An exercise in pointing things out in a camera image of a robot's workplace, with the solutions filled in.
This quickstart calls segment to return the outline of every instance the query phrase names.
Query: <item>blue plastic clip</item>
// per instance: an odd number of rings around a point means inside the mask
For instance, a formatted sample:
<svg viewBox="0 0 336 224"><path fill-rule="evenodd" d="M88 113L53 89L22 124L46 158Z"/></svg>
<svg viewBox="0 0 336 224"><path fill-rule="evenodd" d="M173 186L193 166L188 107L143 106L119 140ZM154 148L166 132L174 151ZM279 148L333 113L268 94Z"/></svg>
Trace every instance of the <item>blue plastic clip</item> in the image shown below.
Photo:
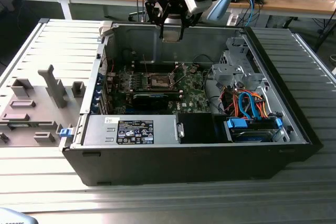
<svg viewBox="0 0 336 224"><path fill-rule="evenodd" d="M227 121L227 126L230 128L247 128L245 119L242 118L230 118Z"/></svg>
<svg viewBox="0 0 336 224"><path fill-rule="evenodd" d="M280 118L276 118L275 122L277 123L279 128L283 126L282 120Z"/></svg>
<svg viewBox="0 0 336 224"><path fill-rule="evenodd" d="M61 131L59 132L59 135L61 137L72 137L75 134L75 128L64 128L61 129Z"/></svg>

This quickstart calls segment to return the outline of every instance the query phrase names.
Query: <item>red wire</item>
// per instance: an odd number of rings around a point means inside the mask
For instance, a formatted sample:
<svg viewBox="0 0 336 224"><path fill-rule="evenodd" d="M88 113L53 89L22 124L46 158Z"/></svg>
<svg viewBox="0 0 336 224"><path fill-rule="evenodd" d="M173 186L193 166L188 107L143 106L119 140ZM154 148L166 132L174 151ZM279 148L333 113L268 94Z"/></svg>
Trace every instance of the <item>red wire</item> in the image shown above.
<svg viewBox="0 0 336 224"><path fill-rule="evenodd" d="M111 73L113 72L114 70L114 60L112 59L112 69L111 69Z"/></svg>

